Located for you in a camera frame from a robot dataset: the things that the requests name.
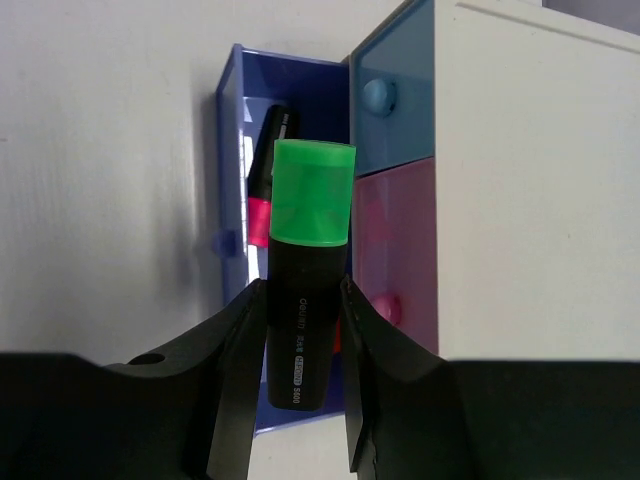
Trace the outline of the orange cap highlighter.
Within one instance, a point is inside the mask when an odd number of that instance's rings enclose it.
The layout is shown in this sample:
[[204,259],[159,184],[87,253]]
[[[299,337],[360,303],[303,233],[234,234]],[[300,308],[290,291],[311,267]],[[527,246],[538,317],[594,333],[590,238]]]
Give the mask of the orange cap highlighter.
[[336,332],[335,339],[333,344],[333,354],[338,354],[341,352],[341,322],[338,320],[336,322]]

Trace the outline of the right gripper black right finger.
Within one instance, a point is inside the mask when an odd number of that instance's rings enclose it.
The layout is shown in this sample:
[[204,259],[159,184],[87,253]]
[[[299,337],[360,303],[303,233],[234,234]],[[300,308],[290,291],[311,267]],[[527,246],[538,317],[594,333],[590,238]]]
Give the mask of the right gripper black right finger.
[[350,470],[360,479],[635,479],[639,366],[449,361],[344,279]]

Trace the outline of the pink cap highlighter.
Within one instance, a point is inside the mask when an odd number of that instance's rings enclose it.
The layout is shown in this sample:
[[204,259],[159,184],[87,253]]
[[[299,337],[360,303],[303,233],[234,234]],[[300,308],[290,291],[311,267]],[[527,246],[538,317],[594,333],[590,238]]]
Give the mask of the pink cap highlighter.
[[298,137],[299,114],[283,105],[266,112],[248,176],[248,243],[268,246],[275,141]]

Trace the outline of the white drawer organizer box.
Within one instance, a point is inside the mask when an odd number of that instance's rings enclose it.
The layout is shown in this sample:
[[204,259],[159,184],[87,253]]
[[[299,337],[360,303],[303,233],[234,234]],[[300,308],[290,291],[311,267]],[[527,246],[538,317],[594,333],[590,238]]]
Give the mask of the white drawer organizer box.
[[639,39],[522,1],[434,5],[438,349],[639,356]]

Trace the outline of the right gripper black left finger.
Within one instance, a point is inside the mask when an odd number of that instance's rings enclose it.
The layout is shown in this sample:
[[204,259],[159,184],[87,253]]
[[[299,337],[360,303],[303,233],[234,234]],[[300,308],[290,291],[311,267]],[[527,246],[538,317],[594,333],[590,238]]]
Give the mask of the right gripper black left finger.
[[64,353],[1,357],[5,479],[244,479],[266,333],[266,292],[124,364]]

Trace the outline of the small blue drawer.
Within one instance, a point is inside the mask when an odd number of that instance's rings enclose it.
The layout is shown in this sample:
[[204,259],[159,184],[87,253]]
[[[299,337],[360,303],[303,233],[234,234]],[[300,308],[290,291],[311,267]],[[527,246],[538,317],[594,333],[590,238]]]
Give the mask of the small blue drawer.
[[406,1],[351,54],[356,174],[429,157],[434,133],[434,3]]

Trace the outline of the pink drawer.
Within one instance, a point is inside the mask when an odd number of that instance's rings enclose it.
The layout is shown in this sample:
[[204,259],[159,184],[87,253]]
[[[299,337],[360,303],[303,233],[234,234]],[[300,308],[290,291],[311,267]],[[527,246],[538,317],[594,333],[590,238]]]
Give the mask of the pink drawer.
[[435,160],[357,179],[353,206],[355,283],[385,320],[436,353]]

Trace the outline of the green cap highlighter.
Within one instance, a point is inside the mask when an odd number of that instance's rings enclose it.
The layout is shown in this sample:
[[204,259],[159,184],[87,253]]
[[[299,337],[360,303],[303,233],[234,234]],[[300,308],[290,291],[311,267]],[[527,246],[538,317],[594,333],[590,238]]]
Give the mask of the green cap highlighter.
[[345,275],[356,149],[274,144],[268,244],[267,384],[272,406],[323,407]]

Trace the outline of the wide blue drawer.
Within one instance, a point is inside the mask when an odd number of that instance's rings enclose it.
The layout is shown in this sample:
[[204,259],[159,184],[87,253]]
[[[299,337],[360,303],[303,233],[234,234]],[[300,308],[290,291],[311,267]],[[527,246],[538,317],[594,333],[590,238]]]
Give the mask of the wide blue drawer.
[[346,64],[232,47],[215,90],[219,229],[224,302],[267,275],[266,249],[249,243],[248,177],[266,114],[281,105],[300,119],[306,140],[348,143]]

